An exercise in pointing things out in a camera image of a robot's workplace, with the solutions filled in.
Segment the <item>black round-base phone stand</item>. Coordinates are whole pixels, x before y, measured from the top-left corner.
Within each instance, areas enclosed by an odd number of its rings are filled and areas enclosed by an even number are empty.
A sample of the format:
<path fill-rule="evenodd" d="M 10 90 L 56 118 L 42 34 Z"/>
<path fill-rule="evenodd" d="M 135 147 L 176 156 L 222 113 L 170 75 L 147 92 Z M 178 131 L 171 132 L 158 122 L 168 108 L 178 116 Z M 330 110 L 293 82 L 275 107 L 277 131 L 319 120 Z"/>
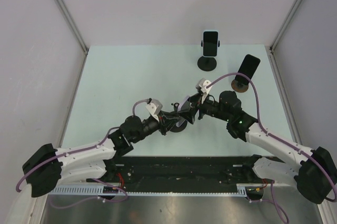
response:
<path fill-rule="evenodd" d="M 180 109 L 179 109 L 179 103 L 172 103 L 172 106 L 173 106 L 173 109 L 175 112 L 178 112 Z M 188 125 L 188 121 L 181 118 L 180 121 L 178 123 L 176 123 L 171 129 L 170 129 L 170 132 L 173 132 L 173 133 L 180 133 L 182 132 Z"/>

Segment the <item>black clamp phone stand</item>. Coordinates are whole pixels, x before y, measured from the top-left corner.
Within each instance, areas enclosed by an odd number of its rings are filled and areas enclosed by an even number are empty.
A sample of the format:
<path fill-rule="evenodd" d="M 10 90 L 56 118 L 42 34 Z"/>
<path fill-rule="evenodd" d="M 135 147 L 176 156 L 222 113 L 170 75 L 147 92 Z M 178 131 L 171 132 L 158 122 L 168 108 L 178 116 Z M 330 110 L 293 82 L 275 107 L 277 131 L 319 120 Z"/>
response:
<path fill-rule="evenodd" d="M 203 47 L 202 47 L 202 56 L 197 60 L 198 68 L 205 72 L 211 72 L 215 70 L 217 67 L 217 61 L 215 58 L 216 56 L 215 57 L 203 56 Z"/>

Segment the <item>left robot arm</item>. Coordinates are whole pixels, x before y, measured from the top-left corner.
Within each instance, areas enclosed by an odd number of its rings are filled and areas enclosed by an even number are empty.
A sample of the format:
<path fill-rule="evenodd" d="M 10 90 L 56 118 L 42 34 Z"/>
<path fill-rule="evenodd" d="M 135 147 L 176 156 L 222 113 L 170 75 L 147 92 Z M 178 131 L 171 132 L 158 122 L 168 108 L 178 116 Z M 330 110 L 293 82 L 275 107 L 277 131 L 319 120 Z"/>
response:
<path fill-rule="evenodd" d="M 69 149 L 44 144 L 23 164 L 23 180 L 31 185 L 33 198 L 48 194 L 63 182 L 100 178 L 112 181 L 116 168 L 107 163 L 109 160 L 126 155 L 133 150 L 133 144 L 156 131 L 162 135 L 179 132 L 186 124 L 175 112 L 161 112 L 145 120 L 131 115 L 93 144 Z"/>

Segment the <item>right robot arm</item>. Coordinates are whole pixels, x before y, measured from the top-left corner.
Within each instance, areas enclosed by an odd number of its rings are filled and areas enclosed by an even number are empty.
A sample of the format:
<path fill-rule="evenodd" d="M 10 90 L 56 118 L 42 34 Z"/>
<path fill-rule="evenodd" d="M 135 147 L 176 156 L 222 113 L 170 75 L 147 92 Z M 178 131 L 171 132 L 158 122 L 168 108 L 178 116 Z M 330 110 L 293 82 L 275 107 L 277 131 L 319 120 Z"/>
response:
<path fill-rule="evenodd" d="M 330 153 L 281 139 L 260 121 L 241 108 L 241 101 L 233 91 L 223 91 L 219 101 L 197 93 L 186 97 L 177 106 L 179 114 L 193 124 L 196 115 L 205 115 L 225 121 L 229 134 L 256 145 L 274 155 L 277 160 L 253 156 L 254 163 L 244 167 L 243 177 L 248 182 L 269 179 L 296 188 L 310 202 L 321 204 L 330 192 L 336 192 L 336 166 Z"/>

